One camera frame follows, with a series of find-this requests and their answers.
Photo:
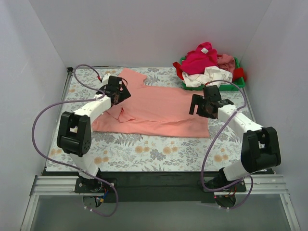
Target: green basket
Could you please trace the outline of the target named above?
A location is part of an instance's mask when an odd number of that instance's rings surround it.
[[[182,64],[183,60],[185,60],[185,57],[182,57],[180,59],[181,64]],[[240,68],[240,64],[239,64],[239,61],[237,60],[237,58],[234,57],[234,60],[235,60],[235,69]],[[236,79],[235,81],[233,81],[233,83],[235,85],[237,85],[239,88],[245,87],[245,81],[244,81],[243,77]],[[197,88],[189,88],[189,87],[186,86],[186,84],[184,82],[182,82],[182,86],[183,86],[183,89],[185,89],[185,90],[203,90],[203,87],[204,87],[204,85],[201,85]],[[221,84],[220,87],[219,87],[219,90],[221,90],[221,91],[227,91],[227,90],[236,91],[238,89],[231,84]]]

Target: white wall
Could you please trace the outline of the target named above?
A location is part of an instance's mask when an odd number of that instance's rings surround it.
[[[0,0],[0,54],[0,230],[17,231],[45,163],[32,146],[32,123],[60,100],[66,69],[28,0]],[[45,152],[57,112],[47,113],[37,128]]]
[[[30,0],[64,64],[171,66],[210,41],[242,57],[270,0]]]
[[[285,177],[301,229],[308,230],[308,1],[273,0],[242,65],[257,122],[277,129]]]

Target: pile of clothes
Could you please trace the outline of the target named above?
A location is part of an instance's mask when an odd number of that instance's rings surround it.
[[[235,60],[232,56],[217,54],[212,44],[205,42],[200,44],[195,51],[187,53],[182,65],[173,63],[178,77],[187,87],[197,88],[212,80],[234,81],[242,77],[241,68],[235,69]]]

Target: dusty pink cloth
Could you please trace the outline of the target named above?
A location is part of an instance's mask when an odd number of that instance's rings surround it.
[[[235,70],[235,60],[231,55],[223,54],[217,57],[217,65],[220,69],[229,71],[232,74]]]
[[[180,69],[189,76],[203,74],[209,66],[217,66],[217,51],[212,49],[212,44],[205,42],[200,44],[195,51],[190,51],[183,60]]]
[[[131,97],[92,124],[94,131],[208,138],[207,118],[188,114],[192,94],[181,88],[147,86],[147,76],[124,69]]]

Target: floral pattern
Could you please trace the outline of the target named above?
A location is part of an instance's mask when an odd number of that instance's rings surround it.
[[[98,69],[101,76],[107,73],[116,76],[122,70],[122,68]],[[181,87],[181,80],[173,67],[132,68],[132,70],[147,75],[145,80],[147,85]],[[101,87],[96,75],[89,69],[77,70],[77,76],[90,87]],[[72,77],[65,100],[92,98],[94,94],[92,90],[79,85]],[[244,103],[238,91],[222,91],[221,95],[222,98],[233,101],[237,107]],[[64,104],[62,112],[74,111],[84,104]],[[243,109],[242,112],[251,118],[248,108]],[[93,132],[89,155],[102,171],[200,171],[205,152],[223,124],[217,120],[208,120],[209,139]],[[52,139],[49,157],[73,165],[70,156],[57,147],[58,126]],[[210,152],[205,170],[217,171],[237,161],[240,158],[241,146],[240,138],[226,127]],[[46,170],[75,171],[50,161],[47,162]]]

